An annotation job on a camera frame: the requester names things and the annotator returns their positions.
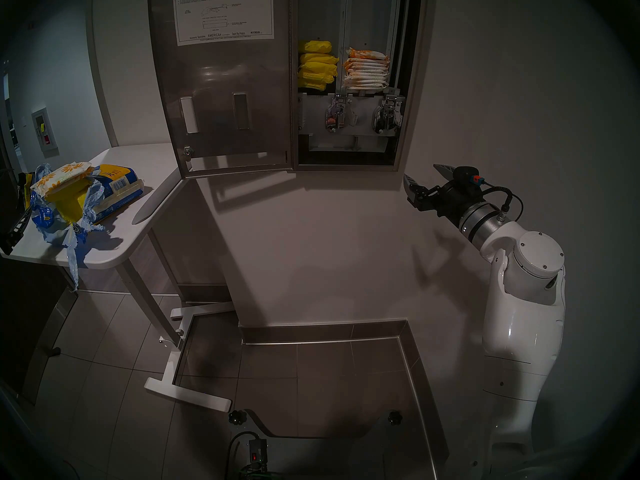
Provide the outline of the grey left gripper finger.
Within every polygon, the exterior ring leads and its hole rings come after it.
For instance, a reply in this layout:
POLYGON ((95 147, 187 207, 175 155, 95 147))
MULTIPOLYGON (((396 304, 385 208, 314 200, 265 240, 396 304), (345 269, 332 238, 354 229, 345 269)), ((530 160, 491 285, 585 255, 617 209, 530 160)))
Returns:
POLYGON ((18 220, 9 228, 8 232, 1 232, 1 251, 3 254, 11 254, 17 244, 24 237, 31 216, 31 207, 28 207, 18 217, 18 220))

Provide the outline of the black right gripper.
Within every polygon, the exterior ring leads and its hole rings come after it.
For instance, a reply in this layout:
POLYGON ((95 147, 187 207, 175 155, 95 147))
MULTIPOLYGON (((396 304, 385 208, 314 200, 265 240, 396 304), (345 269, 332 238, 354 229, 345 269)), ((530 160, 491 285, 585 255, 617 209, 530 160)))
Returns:
MULTIPOLYGON (((444 178, 454 179, 455 167, 434 164, 433 168, 444 178)), ((409 203, 419 211, 436 211, 438 217, 461 220, 464 213, 481 201, 481 187, 476 184, 459 184, 449 181, 428 189, 419 185, 407 174, 403 175, 403 188, 409 203)))

